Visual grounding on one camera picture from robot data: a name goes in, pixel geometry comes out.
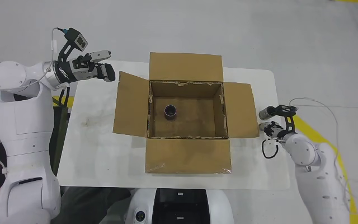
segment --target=dark cylindrical cup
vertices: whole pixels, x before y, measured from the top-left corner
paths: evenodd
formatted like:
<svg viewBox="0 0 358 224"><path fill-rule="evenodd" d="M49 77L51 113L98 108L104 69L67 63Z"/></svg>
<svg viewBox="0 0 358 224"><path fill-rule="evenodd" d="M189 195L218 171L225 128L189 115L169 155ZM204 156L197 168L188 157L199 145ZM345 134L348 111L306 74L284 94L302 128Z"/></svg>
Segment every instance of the dark cylindrical cup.
<svg viewBox="0 0 358 224"><path fill-rule="evenodd" d="M167 120L174 120L175 115L177 114L177 109L173 105L168 105L164 109L164 116Z"/></svg>
<svg viewBox="0 0 358 224"><path fill-rule="evenodd" d="M258 113L258 116L260 117L261 120L270 119L275 115L276 115L276 108L274 108L273 106L268 106Z"/></svg>

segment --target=white cable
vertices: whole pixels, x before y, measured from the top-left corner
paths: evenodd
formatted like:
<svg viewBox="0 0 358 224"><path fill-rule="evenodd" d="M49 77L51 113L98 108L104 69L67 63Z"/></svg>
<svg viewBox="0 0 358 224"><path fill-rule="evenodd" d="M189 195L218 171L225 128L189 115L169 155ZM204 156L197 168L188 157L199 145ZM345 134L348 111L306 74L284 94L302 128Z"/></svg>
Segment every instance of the white cable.
<svg viewBox="0 0 358 224"><path fill-rule="evenodd" d="M20 87L15 87L15 88L0 88L0 90L15 90L15 89L18 89L18 88L24 88L24 87L29 87L29 86L32 86L33 84L35 83L38 83L40 82L41 79L43 79L46 74L51 71L51 66L52 66L52 63L54 61L54 31L57 30L58 28L55 27L52 29L52 33L51 33L51 50L52 50L52 57L51 57L51 61L50 61L50 64L49 64L49 67L46 69L44 75L39 78L38 80L36 80L35 82L31 83L31 84L28 84L26 86L20 86Z"/></svg>
<svg viewBox="0 0 358 224"><path fill-rule="evenodd" d="M2 163L2 161L0 161L0 165L2 166L2 170L6 170L6 167L5 167L5 165Z"/></svg>
<svg viewBox="0 0 358 224"><path fill-rule="evenodd" d="M339 145L339 138L338 138L338 121L337 121L337 118L336 118L334 112L328 106L326 106L324 103L319 102L319 101L317 101L315 99L308 98L308 97L293 98L292 100L290 100L289 105L291 105L292 101L297 100L297 99L309 100L309 101L317 102L317 103L323 105L325 108L327 108L329 110L329 112L331 112L332 116L334 117L335 122L336 122L336 143L337 143L337 152L336 152L336 155L335 155L334 166L335 166L335 172L336 172L336 179L341 183L340 178L339 178L339 174L338 174L338 167L337 167L337 158L338 158L338 154L340 153L340 145ZM345 206L347 207L348 211L351 212L350 209L349 209L349 205L347 204L346 193L348 192L349 195L352 196L353 198L358 198L358 196L356 196L353 193L349 192L349 190L347 189L348 180L350 180L350 179L347 178L347 180L345 181L345 184L343 185L341 183L341 185L344 188L344 192L345 192L343 201L344 201Z"/></svg>

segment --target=box flap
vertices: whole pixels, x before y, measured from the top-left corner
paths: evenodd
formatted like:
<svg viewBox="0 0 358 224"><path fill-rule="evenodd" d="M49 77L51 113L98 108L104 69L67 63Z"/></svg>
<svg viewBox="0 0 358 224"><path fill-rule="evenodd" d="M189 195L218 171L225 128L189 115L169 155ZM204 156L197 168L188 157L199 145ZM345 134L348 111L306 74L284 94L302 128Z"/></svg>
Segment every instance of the box flap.
<svg viewBox="0 0 358 224"><path fill-rule="evenodd" d="M222 82L222 57L210 54L151 52L149 79Z"/></svg>
<svg viewBox="0 0 358 224"><path fill-rule="evenodd" d="M250 84L224 82L229 138L258 137L255 102Z"/></svg>
<svg viewBox="0 0 358 224"><path fill-rule="evenodd" d="M229 174L228 139L147 139L145 172Z"/></svg>
<svg viewBox="0 0 358 224"><path fill-rule="evenodd" d="M120 72L113 133L147 135L149 80Z"/></svg>

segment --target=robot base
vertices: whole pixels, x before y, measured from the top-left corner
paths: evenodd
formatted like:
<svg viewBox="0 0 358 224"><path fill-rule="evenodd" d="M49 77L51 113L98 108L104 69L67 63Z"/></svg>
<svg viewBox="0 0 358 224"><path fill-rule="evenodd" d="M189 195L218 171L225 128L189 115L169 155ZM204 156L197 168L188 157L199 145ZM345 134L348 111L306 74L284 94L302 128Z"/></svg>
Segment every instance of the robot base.
<svg viewBox="0 0 358 224"><path fill-rule="evenodd" d="M234 224L234 218L222 190L143 188L133 195L125 223Z"/></svg>

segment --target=yellow floor marking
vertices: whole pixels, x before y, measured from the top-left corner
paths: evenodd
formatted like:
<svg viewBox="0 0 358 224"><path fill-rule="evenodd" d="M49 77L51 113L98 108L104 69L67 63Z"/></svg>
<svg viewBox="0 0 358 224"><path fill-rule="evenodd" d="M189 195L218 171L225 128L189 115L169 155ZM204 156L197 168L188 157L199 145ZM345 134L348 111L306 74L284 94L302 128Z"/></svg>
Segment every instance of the yellow floor marking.
<svg viewBox="0 0 358 224"><path fill-rule="evenodd" d="M320 135L316 130L314 130L311 126L309 126L304 120L299 118L298 116L294 116L295 126L298 130L300 130L303 134L305 134L311 141L316 143L328 143L335 153L337 153L337 148L331 142L327 141L322 135ZM338 154L337 161L339 166L341 167L345 179L347 180L347 173L343 165L343 160L341 154ZM349 192L352 193L351 187L348 185ZM351 214L350 214L350 224L358 224L358 214L354 199L351 198Z"/></svg>
<svg viewBox="0 0 358 224"><path fill-rule="evenodd" d="M358 0L336 0L337 2L350 2L350 3L358 3Z"/></svg>
<svg viewBox="0 0 358 224"><path fill-rule="evenodd" d="M53 98L55 98L56 100L58 100L60 97L59 96L53 96ZM70 96L68 98L68 102L67 102L67 107L71 108L73 106L73 100L74 100L74 96ZM62 97L62 104L65 103L65 96Z"/></svg>

